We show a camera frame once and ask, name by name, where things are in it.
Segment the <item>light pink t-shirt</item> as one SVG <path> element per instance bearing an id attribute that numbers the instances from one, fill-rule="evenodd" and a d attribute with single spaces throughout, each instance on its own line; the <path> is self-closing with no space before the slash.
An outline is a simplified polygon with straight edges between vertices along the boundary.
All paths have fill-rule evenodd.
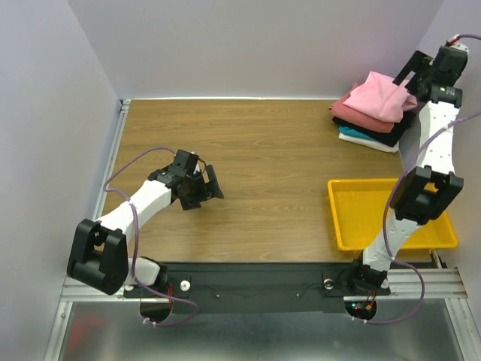
<path id="1" fill-rule="evenodd" d="M 365 82 L 351 90 L 343 102 L 345 106 L 384 123 L 399 123 L 404 112 L 417 107 L 415 96 L 408 93 L 404 85 L 393 83 L 393 78 L 371 71 Z"/>

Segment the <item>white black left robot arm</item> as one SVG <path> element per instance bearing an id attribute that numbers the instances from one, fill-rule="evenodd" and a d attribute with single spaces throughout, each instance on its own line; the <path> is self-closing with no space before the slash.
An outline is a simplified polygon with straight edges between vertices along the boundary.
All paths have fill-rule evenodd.
<path id="1" fill-rule="evenodd" d="M 188 211 L 223 197 L 214 167 L 195 153 L 178 150 L 171 164 L 152 172 L 113 211 L 77 225 L 67 275 L 107 295 L 138 285 L 150 296 L 160 296 L 168 288 L 166 265 L 129 256 L 129 242 L 138 244 L 141 227 L 174 202 Z"/>

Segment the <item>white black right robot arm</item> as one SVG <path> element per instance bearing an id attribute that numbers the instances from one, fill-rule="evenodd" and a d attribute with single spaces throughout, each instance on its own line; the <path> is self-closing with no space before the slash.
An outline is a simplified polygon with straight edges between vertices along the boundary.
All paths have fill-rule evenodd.
<path id="1" fill-rule="evenodd" d="M 396 85 L 405 81 L 408 93 L 423 105 L 418 113 L 419 149 L 388 198 L 380 233 L 346 274 L 346 285 L 354 293 L 384 287 L 401 247 L 426 223 L 436 220 L 464 186 L 463 178 L 455 173 L 452 139 L 463 98 L 455 83 L 467 61 L 467 46 L 453 38 L 435 57 L 416 51 L 393 80 Z"/>

